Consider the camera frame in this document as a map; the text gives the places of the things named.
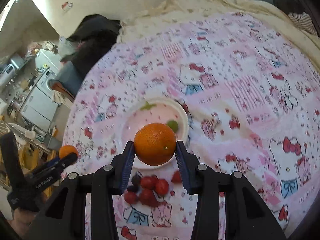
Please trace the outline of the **person's left hand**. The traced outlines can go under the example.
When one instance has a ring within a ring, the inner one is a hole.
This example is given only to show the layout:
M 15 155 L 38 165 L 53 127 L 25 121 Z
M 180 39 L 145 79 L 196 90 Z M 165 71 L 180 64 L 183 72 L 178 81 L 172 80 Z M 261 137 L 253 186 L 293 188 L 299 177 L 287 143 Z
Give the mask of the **person's left hand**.
M 8 223 L 13 230 L 23 238 L 27 233 L 30 224 L 33 222 L 37 212 L 17 208 L 12 213 L 12 219 Z

